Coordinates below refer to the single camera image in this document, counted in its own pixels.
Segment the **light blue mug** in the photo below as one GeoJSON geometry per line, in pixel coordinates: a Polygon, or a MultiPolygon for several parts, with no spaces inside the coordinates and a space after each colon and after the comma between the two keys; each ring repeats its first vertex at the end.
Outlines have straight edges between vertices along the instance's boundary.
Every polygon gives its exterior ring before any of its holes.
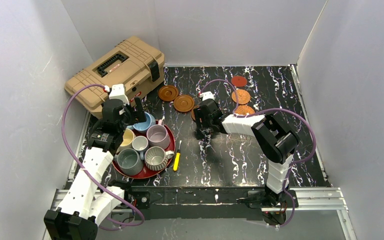
{"type": "Polygon", "coordinates": [[[148,113],[145,112],[145,121],[144,122],[139,122],[135,123],[132,128],[136,131],[138,131],[141,134],[145,134],[150,127],[156,124],[156,119],[155,117],[148,113]]]}

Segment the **woven rattan coaster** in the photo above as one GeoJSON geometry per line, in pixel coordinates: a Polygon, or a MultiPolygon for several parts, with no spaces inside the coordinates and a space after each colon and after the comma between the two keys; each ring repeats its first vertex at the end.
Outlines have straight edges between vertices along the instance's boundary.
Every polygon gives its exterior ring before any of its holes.
{"type": "Polygon", "coordinates": [[[255,110],[248,105],[239,105],[234,113],[237,115],[251,115],[255,113],[255,110]]]}
{"type": "Polygon", "coordinates": [[[244,89],[236,89],[231,93],[231,98],[239,105],[247,105],[251,100],[251,95],[244,89]]]}

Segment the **red apple coaster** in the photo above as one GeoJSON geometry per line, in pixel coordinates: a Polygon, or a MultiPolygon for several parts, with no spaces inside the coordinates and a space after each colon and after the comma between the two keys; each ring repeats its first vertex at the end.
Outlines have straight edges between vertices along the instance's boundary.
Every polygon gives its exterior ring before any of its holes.
{"type": "Polygon", "coordinates": [[[245,87],[248,83],[248,80],[244,76],[235,75],[231,79],[231,84],[240,88],[245,87]]]}

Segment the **dark grey mug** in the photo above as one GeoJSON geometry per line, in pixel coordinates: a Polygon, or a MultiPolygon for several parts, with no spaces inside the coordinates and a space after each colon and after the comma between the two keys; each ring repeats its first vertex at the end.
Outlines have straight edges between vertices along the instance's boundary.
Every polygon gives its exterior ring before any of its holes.
{"type": "Polygon", "coordinates": [[[126,148],[119,152],[116,156],[116,163],[127,176],[139,174],[144,167],[140,154],[132,148],[126,148]]]}

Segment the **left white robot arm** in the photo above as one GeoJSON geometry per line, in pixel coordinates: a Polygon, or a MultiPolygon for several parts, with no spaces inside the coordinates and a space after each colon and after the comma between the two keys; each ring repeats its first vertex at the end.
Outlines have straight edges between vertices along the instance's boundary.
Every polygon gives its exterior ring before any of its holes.
{"type": "Polygon", "coordinates": [[[101,184],[127,126],[146,120],[141,99],[135,97],[134,101],[135,106],[119,99],[108,99],[102,104],[102,118],[92,127],[71,187],[56,209],[48,210],[44,216],[52,240],[96,239],[102,221],[120,204],[130,207],[142,221],[145,219],[139,209],[124,199],[124,189],[101,184]]]}

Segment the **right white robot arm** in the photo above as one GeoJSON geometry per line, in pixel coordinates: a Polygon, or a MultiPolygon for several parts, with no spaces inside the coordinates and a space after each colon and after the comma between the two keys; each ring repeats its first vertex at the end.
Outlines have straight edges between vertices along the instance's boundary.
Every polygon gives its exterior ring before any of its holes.
{"type": "Polygon", "coordinates": [[[276,114],[237,115],[223,113],[213,99],[206,99],[193,110],[196,127],[222,134],[255,137],[268,159],[268,177],[264,190],[239,201],[249,206],[275,207],[285,202],[292,158],[300,138],[276,114]]]}

